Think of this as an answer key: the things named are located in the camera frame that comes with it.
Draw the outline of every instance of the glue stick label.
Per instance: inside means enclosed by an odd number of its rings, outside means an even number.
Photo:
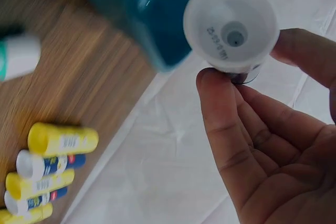
[[[0,80],[4,81],[7,72],[6,44],[0,41]]]
[[[49,178],[43,178],[41,180],[39,180],[38,182],[35,183],[35,192],[39,192],[39,191],[43,191],[46,190],[50,187],[52,187],[53,185],[53,179],[51,177]]]
[[[57,191],[52,191],[51,193],[43,194],[35,198],[28,199],[27,200],[28,210],[31,210],[32,208],[35,208],[35,207],[46,205],[50,201],[51,195],[55,193],[57,195]]]
[[[44,159],[43,176],[49,174],[61,174],[68,165],[68,156],[51,157]]]
[[[55,191],[51,191],[49,193],[42,194],[40,196],[31,198],[27,200],[28,203],[28,210],[31,210],[36,207],[45,206],[49,202],[52,202],[56,199],[63,197],[67,194],[68,188],[64,187]]]
[[[78,148],[80,144],[80,135],[63,134],[60,137],[60,150],[71,150]]]

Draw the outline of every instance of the white fabric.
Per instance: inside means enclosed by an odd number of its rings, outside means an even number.
[[[271,1],[281,28],[336,39],[336,0]],[[155,77],[63,223],[239,223],[204,131],[195,86],[204,67],[192,54],[172,74]],[[297,68],[269,58],[251,86],[332,123],[327,89]]]

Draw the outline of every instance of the blue bottle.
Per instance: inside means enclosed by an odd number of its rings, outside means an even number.
[[[191,51],[183,32],[189,0],[89,0],[115,27],[134,38],[158,71],[169,71]]]

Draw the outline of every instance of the wood grain surface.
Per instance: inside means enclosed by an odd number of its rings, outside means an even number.
[[[83,125],[100,135],[68,195],[42,222],[57,224],[155,73],[134,42],[86,0],[0,0],[0,6],[0,27],[24,26],[42,42],[35,72],[0,84],[0,206],[6,174],[15,170],[35,122]]]

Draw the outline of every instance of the white cap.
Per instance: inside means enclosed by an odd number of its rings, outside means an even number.
[[[184,33],[191,48],[227,73],[249,73],[272,51],[279,27],[267,0],[190,0]]]
[[[38,181],[44,174],[44,159],[27,150],[22,150],[16,158],[16,170],[22,178]]]
[[[38,37],[31,34],[10,36],[0,44],[2,80],[6,81],[33,72],[39,62],[41,45]]]
[[[28,211],[28,201],[26,199],[15,200],[9,191],[5,192],[5,205],[12,215],[23,216]]]

